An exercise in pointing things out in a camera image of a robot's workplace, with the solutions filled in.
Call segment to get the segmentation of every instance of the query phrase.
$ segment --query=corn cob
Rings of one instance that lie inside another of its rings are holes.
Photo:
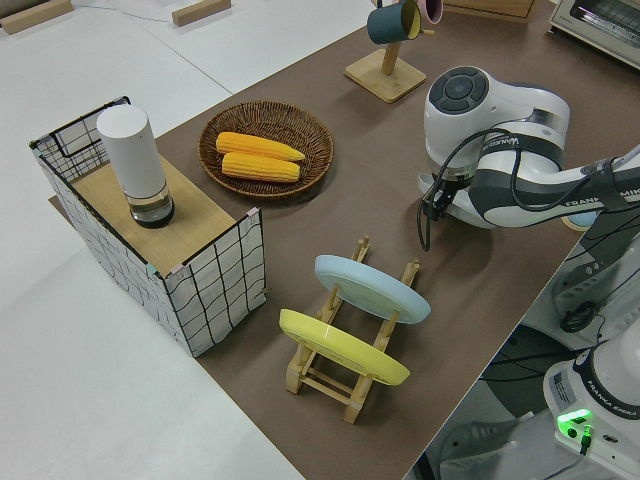
[[[299,152],[289,145],[236,132],[220,132],[216,139],[216,150],[222,154],[243,152],[273,157],[278,160],[287,160],[289,162],[304,160],[304,153]]]
[[[229,152],[222,158],[222,173],[250,180],[293,183],[300,178],[300,166],[272,157]]]

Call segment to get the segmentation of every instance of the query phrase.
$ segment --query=woven basket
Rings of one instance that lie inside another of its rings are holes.
[[[237,132],[276,140],[305,154],[295,183],[233,178],[222,173],[222,154],[216,150],[220,132]],[[285,198],[311,188],[333,161],[333,140],[315,117],[294,105],[272,101],[241,103],[213,117],[200,135],[200,162],[218,183],[254,198]]]

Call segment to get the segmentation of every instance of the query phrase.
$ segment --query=wire mesh basket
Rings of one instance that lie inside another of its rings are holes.
[[[220,342],[266,301],[262,213],[248,212],[161,274],[74,187],[109,163],[96,128],[118,98],[30,143],[64,212],[104,270],[189,354]]]

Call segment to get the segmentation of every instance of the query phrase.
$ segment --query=wooden block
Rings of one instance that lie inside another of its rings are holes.
[[[22,12],[14,13],[0,19],[0,25],[4,31],[12,35],[27,28],[39,25],[52,18],[59,17],[73,10],[71,0],[49,0],[42,5],[27,8]]]
[[[202,0],[172,12],[171,17],[174,24],[182,27],[228,8],[231,8],[231,0]]]
[[[369,395],[369,390],[371,389],[372,384],[372,377],[366,377],[364,375],[360,375],[360,377],[358,377],[356,386],[353,387],[353,393],[351,394],[351,397],[349,397],[349,402],[346,404],[342,415],[345,422],[349,422],[351,424],[356,422],[356,418],[358,418],[360,410],[364,407],[364,402]]]
[[[449,12],[526,22],[535,0],[444,0]]]
[[[173,267],[208,245],[235,220],[182,173],[162,159],[176,211],[169,225],[148,229],[138,225],[110,164],[73,182],[73,186],[109,224],[163,277]]]
[[[382,71],[386,50],[376,50],[349,65],[345,75],[387,103],[393,103],[422,84],[427,76],[398,58],[390,75]]]

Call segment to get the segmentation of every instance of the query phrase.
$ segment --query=toaster oven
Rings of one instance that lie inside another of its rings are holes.
[[[640,69],[640,0],[559,0],[551,25]]]

